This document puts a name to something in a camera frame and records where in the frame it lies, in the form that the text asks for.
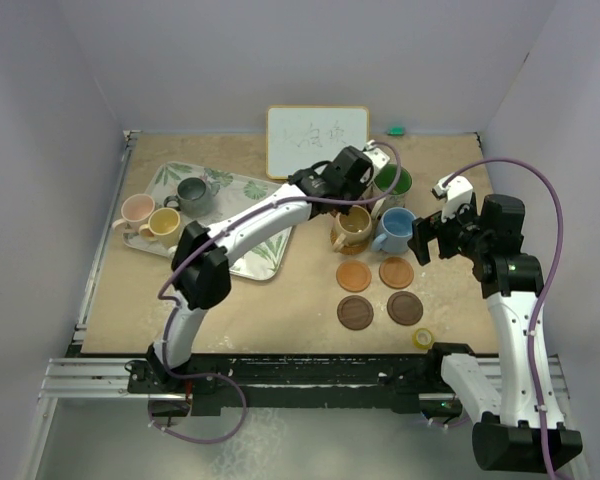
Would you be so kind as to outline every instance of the wooden table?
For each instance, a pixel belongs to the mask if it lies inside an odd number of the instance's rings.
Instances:
[[[482,158],[474,135],[409,136],[390,141],[413,177],[407,208],[426,216],[441,208],[431,187],[444,175]],[[141,135],[131,158],[121,201],[143,192],[165,162],[180,161],[266,179],[264,135]],[[467,173],[478,204],[491,193],[487,172]],[[355,258],[373,273],[361,293],[374,308],[372,324],[351,331],[337,319],[336,307],[349,293],[336,283],[338,265],[349,257],[333,253],[329,232],[333,218],[322,215],[296,227],[282,266],[267,282],[233,277],[232,292],[213,308],[194,342],[194,352],[222,353],[413,353],[416,328],[431,330],[436,340],[470,344],[476,352],[496,353],[491,317],[471,275],[471,262],[456,257],[437,259],[420,267],[412,252],[405,258],[415,270],[407,289],[418,295],[424,316],[414,327],[395,323],[386,312],[389,296],[378,268],[386,254],[370,251]],[[98,285],[88,319],[83,353],[142,353],[161,334],[171,304],[156,293],[170,274],[166,258],[126,247],[114,233],[106,246]]]

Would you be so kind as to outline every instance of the leaf print tray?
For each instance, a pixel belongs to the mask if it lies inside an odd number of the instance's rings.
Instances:
[[[234,173],[214,170],[189,163],[169,162],[155,173],[145,190],[156,201],[156,208],[163,205],[164,199],[176,193],[178,183],[188,177],[204,179],[214,196],[214,209],[196,220],[202,225],[210,225],[230,218],[255,205],[263,198],[272,195],[280,185]],[[193,219],[182,212],[186,225]],[[280,268],[280,261],[287,247],[291,228],[269,238],[240,258],[230,269],[233,275],[252,280],[269,280]],[[131,248],[168,257],[167,249],[159,242],[147,242],[141,235],[130,233],[123,235],[124,243]]]

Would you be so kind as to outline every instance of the green mug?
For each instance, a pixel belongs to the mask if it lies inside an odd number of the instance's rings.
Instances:
[[[396,176],[398,166],[394,164],[385,165],[376,178],[373,179],[371,187],[371,198],[386,192]],[[378,200],[371,209],[371,218],[377,220],[380,215],[393,207],[404,207],[407,192],[411,189],[411,175],[404,168],[400,172],[400,179],[393,191],[381,200]]]

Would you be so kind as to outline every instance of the green eraser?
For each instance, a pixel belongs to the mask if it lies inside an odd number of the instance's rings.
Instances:
[[[404,135],[404,127],[389,127],[389,130],[387,130],[387,135],[401,137]]]

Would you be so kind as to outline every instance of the yellow frame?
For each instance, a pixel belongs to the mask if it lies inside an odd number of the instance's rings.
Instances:
[[[265,162],[266,162],[266,175],[267,177],[273,180],[286,180],[287,177],[273,177],[269,174],[269,110],[272,108],[362,108],[367,112],[367,142],[369,141],[369,136],[371,134],[371,113],[367,107],[362,105],[271,105],[267,108],[267,118],[266,118],[266,130],[265,137],[267,139],[266,151],[265,151]]]

